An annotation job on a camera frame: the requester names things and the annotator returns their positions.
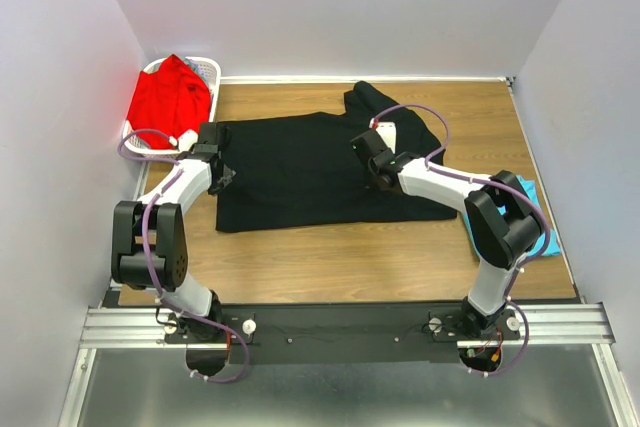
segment screw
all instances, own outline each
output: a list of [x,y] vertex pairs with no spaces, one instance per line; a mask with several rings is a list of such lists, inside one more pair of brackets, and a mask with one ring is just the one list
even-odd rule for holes
[[520,330],[520,321],[515,317],[509,317],[507,319],[507,327],[512,332],[518,332]]
[[175,325],[165,325],[164,333],[167,335],[175,334],[178,331],[178,327]]
[[247,335],[251,335],[256,331],[256,321],[253,319],[247,319],[242,323],[242,331],[247,334]]
[[437,317],[432,317],[431,320],[429,320],[429,329],[434,334],[439,334],[442,330],[442,321]]

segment black t-shirt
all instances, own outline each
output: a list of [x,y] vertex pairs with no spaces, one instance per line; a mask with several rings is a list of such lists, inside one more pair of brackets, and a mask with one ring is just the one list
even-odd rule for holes
[[[228,122],[224,162],[237,172],[218,194],[222,232],[345,222],[454,218],[449,207],[420,197],[382,192],[349,141],[378,112],[397,105],[366,82],[345,92],[346,113]],[[426,155],[440,147],[417,114],[400,109],[382,120],[396,124],[396,153]],[[443,153],[433,160],[442,164]]]

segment teal towel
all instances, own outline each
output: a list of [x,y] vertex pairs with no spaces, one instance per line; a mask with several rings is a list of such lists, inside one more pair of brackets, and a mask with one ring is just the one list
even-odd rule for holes
[[[534,180],[525,180],[520,175],[518,176],[518,180],[522,184],[522,187],[524,188],[524,191],[527,193],[527,196],[538,207],[540,207],[540,201],[538,200],[538,192],[536,191],[536,182]],[[500,207],[500,213],[504,213],[504,207]],[[469,219],[467,218],[466,215],[463,215],[462,219],[464,220],[464,225],[467,226],[467,230],[469,231],[469,236],[471,237],[471,227],[469,226]],[[529,255],[531,256],[536,252],[538,252],[542,248],[543,243],[544,243],[544,236],[541,236],[538,239],[538,242],[536,242],[536,245],[534,245],[533,249],[531,249],[531,251],[529,252]],[[475,244],[473,245],[473,248],[475,249],[476,254],[478,254],[478,249],[476,249]],[[560,252],[561,250],[560,250],[560,244],[558,243],[558,236],[556,234],[556,231],[552,230],[551,242],[549,242],[549,246],[547,247],[547,250],[545,250],[542,255],[545,257],[549,255],[560,255]]]

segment white knob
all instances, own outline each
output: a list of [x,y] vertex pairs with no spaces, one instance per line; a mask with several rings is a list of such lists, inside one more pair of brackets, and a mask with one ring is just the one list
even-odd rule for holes
[[251,335],[256,331],[256,321],[253,319],[247,319],[242,323],[242,331],[247,334],[247,335]]
[[180,152],[187,152],[197,141],[198,134],[195,130],[189,129],[178,138],[178,150]]

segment blue cloth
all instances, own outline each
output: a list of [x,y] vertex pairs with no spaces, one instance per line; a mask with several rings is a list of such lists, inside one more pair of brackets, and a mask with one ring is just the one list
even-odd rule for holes
[[193,70],[196,74],[198,74],[198,77],[200,77],[207,86],[209,85],[209,81],[207,80],[207,76],[204,74],[204,72],[202,71],[202,69],[200,68],[200,66],[198,64],[196,64],[191,59],[187,59],[186,57],[181,57],[181,59],[185,64],[187,64],[189,67],[191,67],[191,70]]
[[[522,184],[522,187],[524,188],[524,191],[527,193],[527,196],[539,207],[540,206],[540,201],[538,200],[538,192],[536,191],[536,182],[534,180],[525,180],[522,178],[522,176],[518,176],[518,180],[520,181],[520,183]],[[504,207],[500,207],[500,213],[504,213]],[[466,225],[467,230],[469,231],[469,236],[471,237],[471,243],[473,244],[473,236],[471,236],[471,226],[469,225],[469,219],[466,215],[462,216],[462,219],[464,220],[464,225]],[[531,249],[531,251],[529,252],[529,255],[533,255],[536,252],[538,252],[541,248],[542,248],[542,244],[544,243],[544,236],[541,236],[538,239],[538,242],[536,242],[536,245],[533,246],[533,249]],[[473,248],[476,251],[476,254],[478,254],[478,249],[476,249],[475,244],[473,245]],[[551,231],[551,242],[549,242],[549,246],[547,247],[547,250],[544,251],[544,253],[542,254],[543,256],[550,256],[550,255],[560,255],[560,244],[558,244],[558,236],[556,234],[555,230]]]

